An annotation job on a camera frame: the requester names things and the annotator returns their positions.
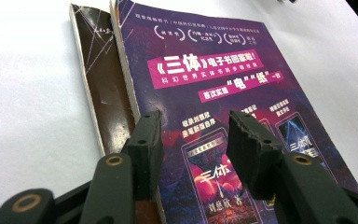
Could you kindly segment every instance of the purple book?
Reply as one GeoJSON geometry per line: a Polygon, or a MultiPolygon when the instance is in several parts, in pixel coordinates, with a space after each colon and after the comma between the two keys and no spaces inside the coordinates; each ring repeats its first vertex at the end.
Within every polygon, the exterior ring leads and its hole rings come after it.
{"type": "Polygon", "coordinates": [[[112,2],[135,119],[163,114],[159,181],[168,223],[276,223],[226,156],[228,112],[251,114],[285,146],[311,155],[346,189],[358,184],[262,22],[112,2]]]}

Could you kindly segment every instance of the white surface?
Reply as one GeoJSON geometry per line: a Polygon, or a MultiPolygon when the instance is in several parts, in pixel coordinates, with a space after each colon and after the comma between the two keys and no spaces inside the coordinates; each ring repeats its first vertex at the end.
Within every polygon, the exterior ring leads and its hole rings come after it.
{"type": "MultiPolygon", "coordinates": [[[[358,17],[344,0],[137,1],[264,22],[358,181],[358,17]]],[[[100,158],[71,1],[0,1],[0,205],[31,188],[60,196],[100,158]]],[[[72,3],[109,11],[108,0],[72,3]]]]}

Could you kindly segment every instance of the pink banner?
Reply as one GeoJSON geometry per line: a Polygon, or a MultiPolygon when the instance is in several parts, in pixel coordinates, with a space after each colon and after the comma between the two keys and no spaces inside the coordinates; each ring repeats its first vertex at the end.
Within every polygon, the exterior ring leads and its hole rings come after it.
{"type": "Polygon", "coordinates": [[[226,77],[264,65],[254,49],[197,56],[167,56],[147,62],[155,89],[226,77]]]}
{"type": "Polygon", "coordinates": [[[272,82],[281,82],[284,79],[283,74],[278,71],[274,73],[260,72],[255,75],[244,78],[235,78],[229,80],[227,85],[199,91],[200,100],[205,103],[229,96],[238,92],[247,91],[272,82]]]}

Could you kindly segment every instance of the black object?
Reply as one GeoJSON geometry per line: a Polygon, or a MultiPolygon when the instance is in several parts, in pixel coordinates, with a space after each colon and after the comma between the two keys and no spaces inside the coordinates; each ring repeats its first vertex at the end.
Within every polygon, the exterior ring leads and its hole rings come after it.
{"type": "Polygon", "coordinates": [[[230,112],[227,156],[257,200],[272,200],[280,223],[358,223],[358,194],[339,187],[314,158],[282,154],[282,144],[252,116],[230,112]]]}
{"type": "Polygon", "coordinates": [[[13,196],[0,207],[0,223],[159,222],[157,207],[151,202],[163,158],[160,123],[159,111],[141,117],[121,153],[102,157],[89,183],[56,200],[47,189],[28,189],[13,196]],[[143,219],[142,210],[152,212],[143,219]]]}

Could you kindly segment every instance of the book cover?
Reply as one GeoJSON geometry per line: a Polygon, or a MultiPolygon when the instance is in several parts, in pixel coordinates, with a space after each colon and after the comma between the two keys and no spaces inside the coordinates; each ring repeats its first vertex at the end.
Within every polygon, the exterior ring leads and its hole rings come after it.
{"type": "Polygon", "coordinates": [[[110,14],[72,4],[70,18],[101,153],[120,152],[135,124],[110,14]]]}
{"type": "Polygon", "coordinates": [[[282,139],[283,153],[315,157],[358,192],[263,22],[111,2],[135,119],[160,110],[165,157],[159,192],[168,223],[276,223],[226,156],[228,112],[244,111],[282,139]]]}

